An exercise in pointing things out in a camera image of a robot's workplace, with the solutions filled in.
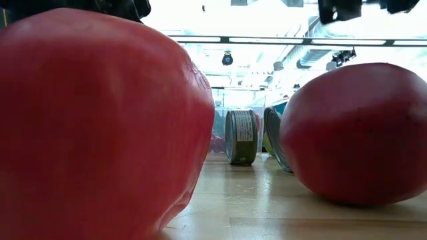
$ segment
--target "wooden floor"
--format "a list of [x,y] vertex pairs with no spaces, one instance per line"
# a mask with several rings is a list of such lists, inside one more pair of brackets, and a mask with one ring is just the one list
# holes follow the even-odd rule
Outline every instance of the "wooden floor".
[[191,203],[162,239],[427,240],[427,194],[375,209],[337,206],[317,198],[274,158],[234,167],[221,155],[209,156]]

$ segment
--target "large tomato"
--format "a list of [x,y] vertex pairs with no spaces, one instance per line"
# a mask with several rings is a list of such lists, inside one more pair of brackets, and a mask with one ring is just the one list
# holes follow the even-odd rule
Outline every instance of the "large tomato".
[[177,43],[56,9],[0,49],[0,239],[148,239],[188,204],[214,101]]
[[325,73],[290,99],[280,137],[296,176],[325,198],[409,199],[427,188],[427,84],[385,63]]

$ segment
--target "can label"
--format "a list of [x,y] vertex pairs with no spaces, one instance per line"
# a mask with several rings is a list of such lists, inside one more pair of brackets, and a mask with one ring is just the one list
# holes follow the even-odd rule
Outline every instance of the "can label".
[[254,127],[250,111],[235,111],[237,141],[253,141]]

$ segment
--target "ceiling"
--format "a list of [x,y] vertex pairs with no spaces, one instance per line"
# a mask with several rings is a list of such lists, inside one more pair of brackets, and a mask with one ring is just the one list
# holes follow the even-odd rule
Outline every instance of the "ceiling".
[[[378,6],[364,6],[363,17],[323,26],[315,0],[156,0],[143,22],[166,35],[235,37],[320,37],[357,39],[425,38],[427,29],[416,27],[427,6],[421,0],[409,14],[390,16]],[[213,87],[291,87],[325,71],[336,51],[347,47],[293,45],[182,44],[208,76]],[[229,51],[234,62],[222,65]],[[357,47],[354,63],[387,61],[423,71],[424,48]],[[283,71],[274,71],[281,61]]]

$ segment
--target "security camera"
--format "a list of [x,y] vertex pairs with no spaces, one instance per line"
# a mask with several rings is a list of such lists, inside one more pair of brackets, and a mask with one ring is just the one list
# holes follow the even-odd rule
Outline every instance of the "security camera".
[[224,53],[224,56],[222,57],[222,65],[228,66],[233,64],[233,57],[230,52]]

